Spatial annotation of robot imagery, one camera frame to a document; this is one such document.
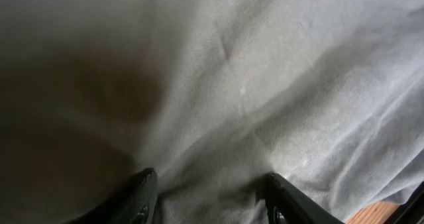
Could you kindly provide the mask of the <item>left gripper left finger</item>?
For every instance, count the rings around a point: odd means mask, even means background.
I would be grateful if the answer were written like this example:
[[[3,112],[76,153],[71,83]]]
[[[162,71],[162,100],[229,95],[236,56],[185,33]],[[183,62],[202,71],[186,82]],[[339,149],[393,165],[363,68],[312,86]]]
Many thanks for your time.
[[[158,197],[153,168],[135,174],[118,192],[70,224],[151,224]]]

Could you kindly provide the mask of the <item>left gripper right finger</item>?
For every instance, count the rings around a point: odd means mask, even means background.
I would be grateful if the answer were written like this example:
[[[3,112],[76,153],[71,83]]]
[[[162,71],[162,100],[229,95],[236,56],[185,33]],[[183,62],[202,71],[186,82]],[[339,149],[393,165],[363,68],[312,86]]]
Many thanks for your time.
[[[277,173],[264,186],[269,224],[343,224]]]

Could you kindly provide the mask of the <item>grey shorts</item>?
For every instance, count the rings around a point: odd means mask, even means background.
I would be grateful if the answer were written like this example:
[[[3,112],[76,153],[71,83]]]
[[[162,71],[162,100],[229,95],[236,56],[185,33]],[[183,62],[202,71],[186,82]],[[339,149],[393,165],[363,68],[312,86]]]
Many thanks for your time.
[[[277,172],[347,220],[423,181],[423,0],[1,0],[1,222],[147,167],[156,223],[263,223]]]

